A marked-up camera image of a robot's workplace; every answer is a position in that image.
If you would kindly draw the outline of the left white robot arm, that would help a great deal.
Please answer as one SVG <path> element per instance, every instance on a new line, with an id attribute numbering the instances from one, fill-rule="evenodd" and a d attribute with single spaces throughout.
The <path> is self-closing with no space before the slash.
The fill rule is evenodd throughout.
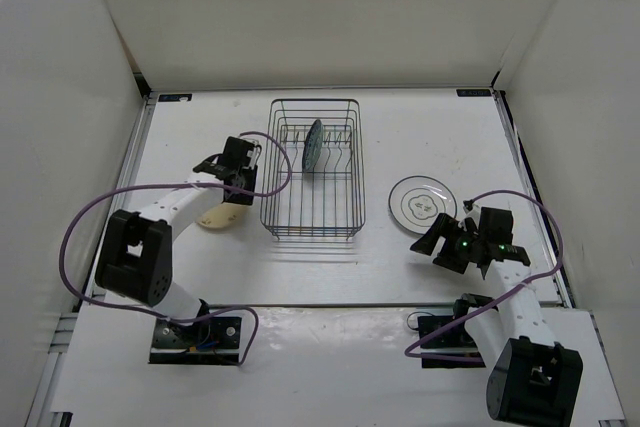
<path id="1" fill-rule="evenodd" d="M 187 179 L 153 203 L 135 211 L 120 209 L 107 223 L 96 284 L 178 319 L 175 335 L 188 347 L 206 342 L 210 324 L 203 300 L 173 280 L 173 244 L 212 207 L 253 203 L 257 159 L 255 141 L 229 137 L 223 152 L 197 164 Z"/>

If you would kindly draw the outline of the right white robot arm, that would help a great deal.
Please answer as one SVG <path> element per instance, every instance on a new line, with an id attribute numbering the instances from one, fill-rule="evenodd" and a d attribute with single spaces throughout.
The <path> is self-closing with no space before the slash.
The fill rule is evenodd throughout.
<path id="1" fill-rule="evenodd" d="M 522 426 L 568 426 L 583 372 L 580 353 L 563 347 L 546 322 L 532 286 L 526 250 L 513 242 L 509 210 L 465 206 L 462 220 L 441 213 L 411 251 L 464 273 L 475 265 L 492 289 L 466 294 L 467 311 L 448 323 L 452 340 L 476 345 L 489 370 L 489 416 Z"/>

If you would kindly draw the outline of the white plate with dark rim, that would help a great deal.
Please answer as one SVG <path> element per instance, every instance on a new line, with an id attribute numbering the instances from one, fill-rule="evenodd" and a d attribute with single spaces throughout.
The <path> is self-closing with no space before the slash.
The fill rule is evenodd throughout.
<path id="1" fill-rule="evenodd" d="M 413 175 L 399 180 L 391 189 L 388 208 L 403 230 L 423 235 L 439 214 L 456 217 L 458 205 L 453 192 L 439 180 Z"/>

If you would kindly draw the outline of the beige plate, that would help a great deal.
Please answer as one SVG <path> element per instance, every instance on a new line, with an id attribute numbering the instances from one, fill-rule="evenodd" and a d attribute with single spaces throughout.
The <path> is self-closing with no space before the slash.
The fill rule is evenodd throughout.
<path id="1" fill-rule="evenodd" d="M 247 211 L 247 205 L 224 202 L 202 214 L 196 223 L 204 229 L 224 230 L 240 221 Z"/>

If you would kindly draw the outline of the teal patterned plate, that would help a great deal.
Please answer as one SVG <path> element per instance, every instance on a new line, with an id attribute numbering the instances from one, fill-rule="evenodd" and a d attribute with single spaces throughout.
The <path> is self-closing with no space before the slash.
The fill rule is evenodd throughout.
<path id="1" fill-rule="evenodd" d="M 316 119 L 311 125 L 305 141 L 302 156 L 302 171 L 312 172 L 321 154 L 323 144 L 324 125 Z"/>

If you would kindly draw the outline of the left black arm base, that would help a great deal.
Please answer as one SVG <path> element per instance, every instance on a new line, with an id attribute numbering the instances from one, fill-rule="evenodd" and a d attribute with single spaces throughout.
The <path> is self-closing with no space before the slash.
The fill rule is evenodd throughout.
<path id="1" fill-rule="evenodd" d="M 158 320 L 148 363 L 152 365 L 235 365 L 240 357 L 242 318 L 214 317 L 202 327 Z"/>

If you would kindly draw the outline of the left aluminium frame rail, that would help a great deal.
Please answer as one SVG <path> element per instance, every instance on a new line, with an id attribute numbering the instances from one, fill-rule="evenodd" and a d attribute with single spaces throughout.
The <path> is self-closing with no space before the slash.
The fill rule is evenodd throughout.
<path id="1" fill-rule="evenodd" d="M 155 101 L 148 106 L 150 94 L 142 97 L 136 109 L 135 122 L 129 129 L 127 138 L 127 149 L 120 158 L 118 164 L 118 177 L 110 184 L 110 187 L 123 187 L 133 182 L 134 172 L 138 169 L 138 157 L 142 150 L 142 145 L 146 140 L 148 124 L 153 114 Z M 85 262 L 87 272 L 82 277 L 82 287 L 96 299 L 103 299 L 104 292 L 94 286 L 94 270 L 97 252 L 102 246 L 106 221 L 99 224 L 100 230 L 94 233 L 93 250 L 91 256 Z M 52 402 L 58 388 L 59 378 L 64 366 L 66 354 L 71 343 L 78 312 L 82 302 L 76 298 L 68 308 L 63 310 L 56 318 L 56 326 L 53 336 L 47 346 L 47 358 L 44 371 L 41 375 L 39 385 L 26 421 L 26 426 L 70 426 L 72 414 L 70 412 L 52 411 Z"/>

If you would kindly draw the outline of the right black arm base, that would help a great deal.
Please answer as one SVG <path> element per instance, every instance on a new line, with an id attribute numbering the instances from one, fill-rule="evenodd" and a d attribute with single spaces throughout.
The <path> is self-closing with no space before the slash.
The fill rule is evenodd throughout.
<path id="1" fill-rule="evenodd" d="M 477 294 L 463 294 L 450 309 L 436 308 L 428 310 L 418 309 L 408 314 L 406 326 L 415 332 L 419 338 L 435 332 L 450 322 L 463 317 L 470 310 L 484 306 L 491 301 L 490 297 Z M 443 333 L 441 336 L 421 346 L 425 353 L 455 357 L 456 360 L 422 359 L 423 369 L 454 369 L 454 368 L 483 368 L 478 348 L 465 330 L 463 324 Z"/>

